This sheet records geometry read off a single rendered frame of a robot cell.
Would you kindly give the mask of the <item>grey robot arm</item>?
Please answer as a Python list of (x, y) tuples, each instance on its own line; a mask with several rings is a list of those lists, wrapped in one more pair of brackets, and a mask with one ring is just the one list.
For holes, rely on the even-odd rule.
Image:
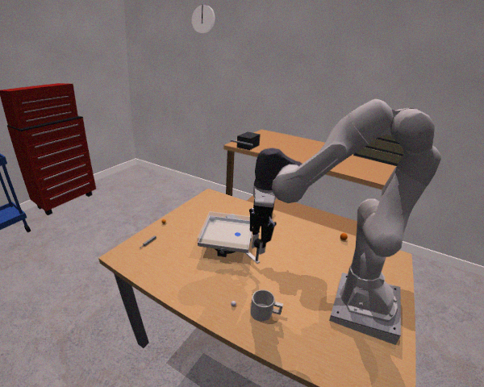
[(258, 154), (255, 167), (254, 205), (273, 207), (276, 198), (298, 202), (309, 186), (380, 136), (390, 135), (400, 144), (403, 156), (382, 188), (380, 202), (367, 199), (358, 206), (353, 262), (340, 291), (349, 312), (385, 322), (394, 318), (398, 306), (393, 289), (383, 284), (383, 265), (402, 248), (410, 213), (441, 160), (432, 146), (434, 123), (416, 110), (392, 110), (382, 100), (371, 100), (342, 118), (306, 162), (266, 148)]

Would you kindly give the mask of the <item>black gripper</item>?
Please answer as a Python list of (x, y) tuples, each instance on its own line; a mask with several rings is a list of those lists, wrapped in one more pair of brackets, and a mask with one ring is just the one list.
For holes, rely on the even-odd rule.
[[(256, 211), (257, 212), (256, 212)], [(259, 213), (258, 213), (259, 212)], [(272, 207), (255, 206), (249, 209), (250, 213), (250, 231), (252, 232), (252, 248), (255, 248), (254, 241), (259, 239), (259, 230), (261, 227), (261, 240), (259, 254), (265, 253), (266, 243), (271, 241), (273, 235), (273, 229), (277, 225), (272, 220)], [(268, 222), (269, 221), (269, 222)]]

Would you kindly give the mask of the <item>dark grey mug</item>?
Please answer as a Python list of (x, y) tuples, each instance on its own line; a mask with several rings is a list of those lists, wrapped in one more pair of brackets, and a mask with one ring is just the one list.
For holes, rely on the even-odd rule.
[[(273, 309), (274, 306), (279, 307), (279, 310)], [(269, 292), (268, 290), (261, 289), (261, 290), (257, 290), (252, 295), (252, 305), (251, 305), (250, 312), (254, 319), (260, 322), (264, 322), (271, 317), (272, 312), (274, 314), (281, 314), (282, 307), (283, 307), (283, 303), (276, 302), (274, 295), (271, 292)]]

